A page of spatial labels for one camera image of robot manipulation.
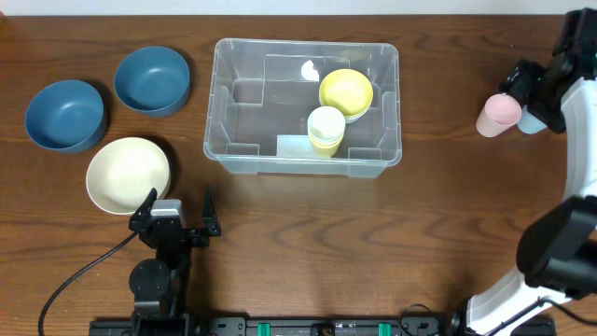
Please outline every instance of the bowl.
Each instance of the bowl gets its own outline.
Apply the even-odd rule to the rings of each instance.
[[[319,101],[323,106],[336,107],[345,118],[360,117],[373,102],[373,86],[356,70],[336,70],[322,80]]]
[[[80,80],[63,80],[37,94],[25,114],[25,130],[43,148],[77,153],[95,146],[107,118],[100,93]]]
[[[114,88],[129,108],[151,117],[166,117],[185,105],[190,71],[185,59],[172,49],[138,49],[118,67]]]
[[[116,140],[102,148],[87,170],[87,192],[100,209],[130,215],[152,188],[159,198],[170,186],[170,165],[154,143],[137,137]]]

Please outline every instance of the black mount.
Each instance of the black mount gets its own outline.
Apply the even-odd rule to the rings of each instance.
[[[516,263],[530,287],[547,287],[580,300],[597,293],[597,198],[572,197],[522,235]]]
[[[585,8],[566,14],[549,67],[520,60],[498,90],[516,99],[553,132],[564,133],[562,98],[581,77],[597,76],[597,10]]]

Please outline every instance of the stacked cups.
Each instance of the stacked cups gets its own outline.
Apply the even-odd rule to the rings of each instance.
[[[344,137],[344,115],[332,106],[316,108],[307,119],[307,132],[315,153],[331,157]]]

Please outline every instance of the cup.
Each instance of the cup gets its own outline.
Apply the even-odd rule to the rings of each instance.
[[[519,122],[521,105],[506,94],[491,96],[477,119],[477,131],[483,136],[494,137]]]
[[[307,119],[307,133],[316,153],[331,157],[344,137],[344,115],[335,107],[315,108]]]
[[[344,138],[344,135],[342,135],[333,144],[322,144],[322,143],[318,142],[316,139],[313,139],[312,136],[309,136],[309,140],[311,140],[311,144],[313,146],[313,151],[315,153],[319,154],[320,156],[328,157],[328,158],[333,156],[334,154],[336,154],[336,152],[338,151],[338,147],[340,147],[340,143],[342,142],[343,138]]]
[[[543,121],[529,113],[529,111],[527,111],[527,106],[522,108],[521,120],[519,120],[516,125],[519,127],[519,130],[527,134],[539,133],[548,127]]]

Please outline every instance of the yellow bowl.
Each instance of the yellow bowl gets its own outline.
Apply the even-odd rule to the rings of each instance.
[[[336,70],[321,82],[319,101],[323,106],[336,107],[344,116],[356,116],[371,106],[373,87],[367,77],[358,71]]]

